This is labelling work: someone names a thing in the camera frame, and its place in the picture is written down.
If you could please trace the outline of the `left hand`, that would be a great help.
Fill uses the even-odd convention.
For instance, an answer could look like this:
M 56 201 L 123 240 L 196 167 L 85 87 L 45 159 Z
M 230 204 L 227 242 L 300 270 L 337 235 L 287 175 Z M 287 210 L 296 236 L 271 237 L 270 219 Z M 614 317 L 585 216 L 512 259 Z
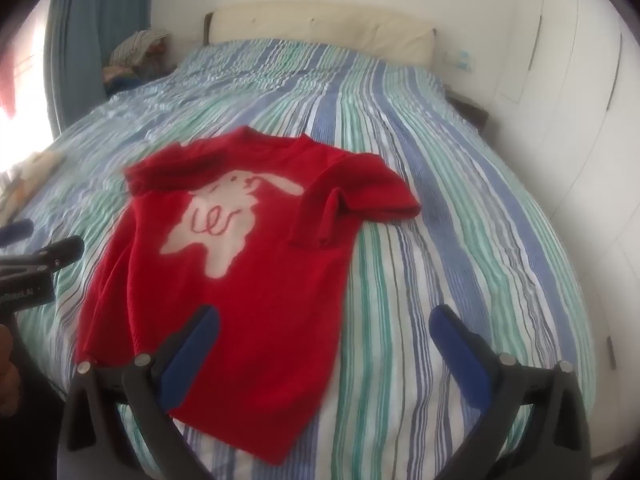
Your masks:
M 12 416 L 20 403 L 21 377 L 11 361 L 13 337 L 9 329 L 0 326 L 0 414 Z

